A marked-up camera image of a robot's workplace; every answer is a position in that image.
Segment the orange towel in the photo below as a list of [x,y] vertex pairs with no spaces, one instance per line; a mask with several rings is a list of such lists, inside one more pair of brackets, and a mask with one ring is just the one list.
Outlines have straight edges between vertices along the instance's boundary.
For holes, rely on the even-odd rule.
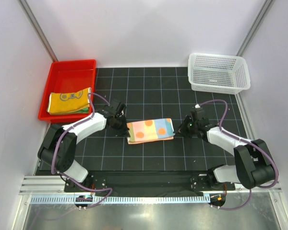
[[175,136],[170,118],[130,122],[127,127],[130,135],[127,137],[129,145],[172,140]]

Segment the green microfiber towel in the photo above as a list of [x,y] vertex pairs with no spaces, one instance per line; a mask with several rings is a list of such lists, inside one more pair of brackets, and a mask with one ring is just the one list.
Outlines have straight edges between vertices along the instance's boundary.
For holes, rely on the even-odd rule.
[[75,113],[76,114],[88,114],[89,113],[89,107],[78,110]]

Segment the blue yellow patterned towel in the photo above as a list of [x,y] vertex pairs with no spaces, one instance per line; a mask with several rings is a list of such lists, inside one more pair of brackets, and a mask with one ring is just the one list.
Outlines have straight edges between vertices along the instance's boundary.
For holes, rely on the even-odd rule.
[[52,92],[49,96],[47,112],[50,115],[75,114],[78,110],[90,107],[89,93],[91,93],[90,87],[71,93]]

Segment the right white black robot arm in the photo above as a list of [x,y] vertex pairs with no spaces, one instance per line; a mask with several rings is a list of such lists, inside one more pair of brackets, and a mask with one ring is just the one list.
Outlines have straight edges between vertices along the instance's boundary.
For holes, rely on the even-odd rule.
[[217,190],[224,183],[238,183],[247,189],[266,187],[265,183],[278,181],[278,170],[267,144],[261,140],[243,139],[223,127],[211,124],[201,107],[193,108],[174,131],[175,134],[203,141],[222,148],[234,156],[234,165],[221,165],[209,169],[207,186]]

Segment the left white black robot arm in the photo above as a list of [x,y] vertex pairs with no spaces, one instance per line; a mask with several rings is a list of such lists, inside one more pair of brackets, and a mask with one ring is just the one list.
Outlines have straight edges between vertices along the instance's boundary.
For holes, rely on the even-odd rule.
[[67,183],[73,183],[80,191],[104,192],[107,189],[93,189],[89,171],[75,160],[79,142],[93,133],[110,127],[118,137],[129,137],[125,117],[126,105],[117,100],[85,118],[69,125],[53,124],[48,129],[38,151],[38,158],[51,166],[51,173],[65,176]]

